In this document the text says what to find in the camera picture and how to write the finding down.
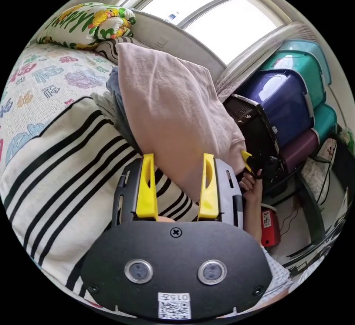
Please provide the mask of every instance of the pink blanket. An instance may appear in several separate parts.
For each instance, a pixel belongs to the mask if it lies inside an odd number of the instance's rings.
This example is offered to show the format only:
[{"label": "pink blanket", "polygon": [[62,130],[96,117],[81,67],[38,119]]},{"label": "pink blanket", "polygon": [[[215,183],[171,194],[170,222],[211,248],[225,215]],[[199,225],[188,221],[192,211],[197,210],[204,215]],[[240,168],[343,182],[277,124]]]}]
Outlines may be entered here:
[{"label": "pink blanket", "polygon": [[129,126],[144,154],[193,201],[200,198],[203,154],[245,164],[244,137],[218,100],[209,71],[170,54],[117,45],[118,79]]}]

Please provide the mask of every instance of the stacked storage bins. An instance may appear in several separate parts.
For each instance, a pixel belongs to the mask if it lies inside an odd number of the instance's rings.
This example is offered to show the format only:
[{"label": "stacked storage bins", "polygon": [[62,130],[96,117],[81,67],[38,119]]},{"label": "stacked storage bins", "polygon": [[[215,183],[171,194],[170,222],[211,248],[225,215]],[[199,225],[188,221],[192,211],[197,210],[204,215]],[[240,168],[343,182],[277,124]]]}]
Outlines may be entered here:
[{"label": "stacked storage bins", "polygon": [[261,104],[291,173],[337,127],[325,88],[331,75],[319,45],[289,40],[236,93]]}]

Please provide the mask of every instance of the striped pillow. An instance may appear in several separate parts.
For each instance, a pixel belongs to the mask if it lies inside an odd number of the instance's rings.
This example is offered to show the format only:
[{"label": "striped pillow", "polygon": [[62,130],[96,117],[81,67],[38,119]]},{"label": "striped pillow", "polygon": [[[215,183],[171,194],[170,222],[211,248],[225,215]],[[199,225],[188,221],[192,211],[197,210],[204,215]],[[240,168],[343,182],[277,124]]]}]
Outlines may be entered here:
[{"label": "striped pillow", "polygon": [[151,49],[150,46],[142,43],[138,39],[130,37],[118,37],[115,39],[105,40],[95,49],[100,55],[104,56],[106,59],[114,62],[118,65],[118,55],[116,50],[116,45],[120,43],[132,43],[143,48]]}]

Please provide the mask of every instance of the fabric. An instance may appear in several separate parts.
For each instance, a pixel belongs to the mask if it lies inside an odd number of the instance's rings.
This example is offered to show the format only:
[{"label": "fabric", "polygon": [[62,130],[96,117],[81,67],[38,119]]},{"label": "fabric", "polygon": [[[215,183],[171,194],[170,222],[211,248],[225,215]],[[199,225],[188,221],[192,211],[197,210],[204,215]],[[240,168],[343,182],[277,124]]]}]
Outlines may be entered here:
[{"label": "fabric", "polygon": [[132,131],[129,127],[125,107],[122,101],[121,90],[118,82],[118,67],[114,67],[110,73],[110,77],[106,82],[106,87],[111,93],[112,101],[115,106],[116,120],[118,122],[117,129],[120,134],[130,143],[130,145],[142,155],[142,152],[134,139]]},{"label": "fabric", "polygon": [[133,24],[135,16],[129,9],[98,2],[81,3],[55,16],[37,42],[94,49],[102,40],[133,35]]},{"label": "fabric", "polygon": [[200,198],[203,154],[245,164],[244,136],[218,100],[209,71],[130,43],[116,46],[118,82],[129,127],[140,150],[193,201]]},{"label": "fabric", "polygon": [[114,62],[116,65],[118,65],[118,56],[117,56],[117,50],[116,46],[121,43],[132,43],[135,45],[138,45],[139,47],[143,48],[151,48],[150,46],[142,43],[136,38],[130,38],[130,37],[119,37],[115,39],[109,39],[101,42],[95,51],[99,53],[100,55],[104,56],[106,59]]},{"label": "fabric", "polygon": [[[93,301],[79,278],[83,257],[109,227],[124,167],[139,155],[92,98],[82,98],[22,147],[1,176],[0,194],[19,241],[69,293]],[[192,221],[194,204],[160,170],[160,216]]]},{"label": "fabric", "polygon": [[17,60],[0,102],[0,175],[71,102],[107,91],[113,63],[96,52],[34,44]]},{"label": "fabric", "polygon": [[316,41],[306,25],[293,22],[277,28],[239,54],[218,78],[215,86],[218,98],[224,102],[238,87],[257,71],[287,39]]}]

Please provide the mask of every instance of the hand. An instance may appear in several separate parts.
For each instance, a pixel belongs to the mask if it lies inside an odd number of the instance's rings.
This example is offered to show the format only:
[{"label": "hand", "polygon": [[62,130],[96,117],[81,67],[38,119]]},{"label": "hand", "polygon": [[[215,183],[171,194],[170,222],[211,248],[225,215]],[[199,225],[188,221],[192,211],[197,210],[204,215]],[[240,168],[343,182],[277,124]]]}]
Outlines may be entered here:
[{"label": "hand", "polygon": [[[261,170],[257,172],[257,175],[258,176],[261,175]],[[239,186],[245,189],[246,192],[243,194],[243,197],[247,202],[261,203],[262,194],[263,194],[262,180],[255,180],[255,178],[251,174],[245,173],[244,177],[239,182]]]}]

